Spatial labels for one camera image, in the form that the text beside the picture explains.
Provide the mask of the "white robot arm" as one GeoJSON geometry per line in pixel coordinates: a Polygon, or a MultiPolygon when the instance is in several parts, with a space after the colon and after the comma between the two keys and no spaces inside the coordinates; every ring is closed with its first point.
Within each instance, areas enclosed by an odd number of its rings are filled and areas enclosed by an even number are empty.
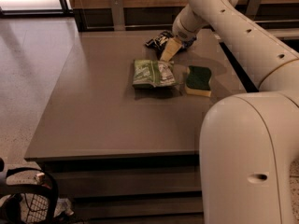
{"type": "Polygon", "coordinates": [[[295,224],[299,53],[238,12],[236,1],[188,0],[173,24],[181,41],[210,24],[257,88],[220,100],[202,123],[205,224],[295,224]]]}

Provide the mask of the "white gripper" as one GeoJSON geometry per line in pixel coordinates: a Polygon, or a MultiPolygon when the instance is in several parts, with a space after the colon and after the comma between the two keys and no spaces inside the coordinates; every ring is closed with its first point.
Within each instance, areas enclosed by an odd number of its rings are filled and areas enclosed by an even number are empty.
{"type": "Polygon", "coordinates": [[[172,37],[167,41],[160,60],[169,62],[181,49],[181,41],[190,41],[198,34],[199,30],[198,20],[193,12],[184,13],[181,11],[172,26],[172,32],[176,37],[172,37]]]}

